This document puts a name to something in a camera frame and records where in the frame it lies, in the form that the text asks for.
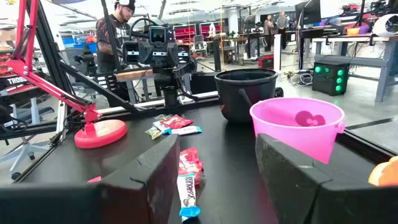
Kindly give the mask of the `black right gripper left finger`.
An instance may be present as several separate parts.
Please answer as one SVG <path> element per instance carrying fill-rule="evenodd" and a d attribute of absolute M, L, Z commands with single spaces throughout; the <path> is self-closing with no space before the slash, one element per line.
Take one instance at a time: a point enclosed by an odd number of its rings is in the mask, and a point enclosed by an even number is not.
<path fill-rule="evenodd" d="M 167 223 L 180 138 L 172 134 L 100 181 L 1 188 L 1 223 Z"/>

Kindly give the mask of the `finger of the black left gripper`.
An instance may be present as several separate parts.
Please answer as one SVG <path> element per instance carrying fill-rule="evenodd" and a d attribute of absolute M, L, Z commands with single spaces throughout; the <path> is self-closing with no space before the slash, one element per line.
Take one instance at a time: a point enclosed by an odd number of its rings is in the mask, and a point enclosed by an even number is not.
<path fill-rule="evenodd" d="M 134 41 L 126 41 L 123 43 L 123 60 L 124 63 L 132 65 L 139 62 L 139 43 Z"/>
<path fill-rule="evenodd" d="M 180 50 L 178 52 L 178 64 L 187 64 L 190 62 L 190 52 L 186 50 Z"/>

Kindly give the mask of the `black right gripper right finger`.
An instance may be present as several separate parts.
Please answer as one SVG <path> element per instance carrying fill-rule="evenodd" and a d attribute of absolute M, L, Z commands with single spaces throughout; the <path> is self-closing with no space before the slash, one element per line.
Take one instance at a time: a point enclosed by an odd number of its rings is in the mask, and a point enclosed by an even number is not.
<path fill-rule="evenodd" d="M 397 187 L 371 171 L 394 153 L 354 133 L 339 134 L 328 164 L 266 135 L 256 157 L 279 223 L 397 223 Z"/>

